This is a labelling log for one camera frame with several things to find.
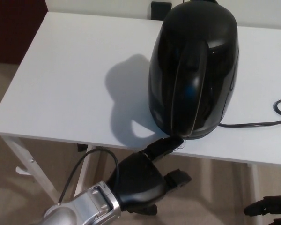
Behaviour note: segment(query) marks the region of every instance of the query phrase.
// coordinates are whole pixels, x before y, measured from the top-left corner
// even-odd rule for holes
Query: beige carpet
[[[0,64],[0,101],[17,66]],[[31,154],[61,191],[73,165],[81,156],[75,144],[23,140]],[[127,150],[113,150],[119,160]],[[27,225],[40,218],[52,201],[33,178],[18,175],[22,166],[0,138],[0,225]],[[192,157],[168,156],[158,162],[162,174],[180,168],[187,171],[192,182],[158,203],[158,216],[145,217],[123,213],[115,225],[244,225],[250,219],[242,214],[250,202],[250,181],[246,164]],[[98,168],[96,179],[107,179],[114,168],[108,157],[106,166]],[[281,168],[260,166],[262,195],[281,195]],[[73,194],[73,184],[66,198]],[[269,224],[273,216],[266,216]]]

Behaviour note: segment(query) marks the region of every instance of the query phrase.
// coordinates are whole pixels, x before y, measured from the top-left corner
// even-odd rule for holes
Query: power cord
[[[115,162],[115,164],[116,164],[116,173],[117,173],[117,174],[116,174],[116,179],[115,179],[115,182],[114,182],[114,188],[113,188],[113,190],[115,190],[115,189],[117,188],[118,182],[119,182],[119,175],[120,175],[120,173],[119,173],[118,159],[117,159],[116,155],[115,155],[112,151],[110,151],[110,150],[108,150],[108,149],[92,149],[92,150],[88,151],[87,153],[85,153],[85,154],[79,159],[79,161],[76,163],[76,165],[74,166],[73,170],[72,170],[71,173],[70,173],[70,176],[68,177],[68,179],[67,179],[67,181],[66,181],[65,187],[64,187],[64,189],[63,189],[63,191],[62,191],[62,193],[61,193],[61,195],[60,195],[60,198],[59,198],[58,203],[61,203],[61,202],[62,202],[62,200],[63,200],[63,198],[64,198],[64,196],[65,196],[65,193],[66,193],[66,191],[67,191],[67,189],[68,189],[68,187],[69,187],[69,184],[70,184],[70,182],[71,182],[71,179],[73,178],[74,173],[75,173],[75,171],[77,170],[77,168],[78,168],[78,166],[80,165],[80,163],[84,160],[84,158],[85,158],[86,156],[88,156],[89,154],[92,154],[92,153],[94,153],[94,152],[97,152],[97,151],[104,151],[104,152],[107,152],[109,155],[112,156],[112,158],[113,158],[113,160],[114,160],[114,162]]]
[[[278,104],[281,103],[281,99],[276,101],[273,105],[274,111],[281,115],[281,110],[278,108]],[[222,124],[220,123],[219,126],[223,128],[256,128],[256,127],[269,127],[281,124],[280,121],[275,122],[262,122],[262,123],[242,123],[242,124]]]

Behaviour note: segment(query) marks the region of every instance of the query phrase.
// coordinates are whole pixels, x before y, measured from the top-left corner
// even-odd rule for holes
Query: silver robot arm
[[[72,201],[52,206],[36,225],[107,225],[120,216],[116,197],[101,181]]]

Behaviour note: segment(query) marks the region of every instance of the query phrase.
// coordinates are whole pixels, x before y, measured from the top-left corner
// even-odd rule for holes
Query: black electric kettle
[[[224,7],[191,1],[174,7],[157,38],[149,72],[149,107],[157,126],[184,139],[221,122],[238,65],[237,23]]]

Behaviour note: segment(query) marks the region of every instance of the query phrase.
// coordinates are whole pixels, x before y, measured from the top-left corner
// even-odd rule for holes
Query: black object
[[[77,149],[78,149],[78,152],[86,151],[88,149],[88,145],[87,144],[77,144]]]
[[[149,72],[149,106],[169,135],[201,138],[227,110],[238,65],[237,23],[224,7],[191,1],[164,19]]]
[[[117,188],[114,188],[116,171],[107,181],[107,185],[113,190],[122,211],[156,215],[156,201],[191,181],[191,177],[180,170],[163,177],[153,164],[182,143],[183,139],[179,137],[160,139],[143,151],[129,155],[119,164]]]
[[[268,196],[244,209],[244,214],[250,217],[270,214],[281,214],[281,196]],[[281,225],[281,219],[274,219],[271,225]]]
[[[151,2],[151,20],[164,20],[171,9],[172,3],[170,2]]]

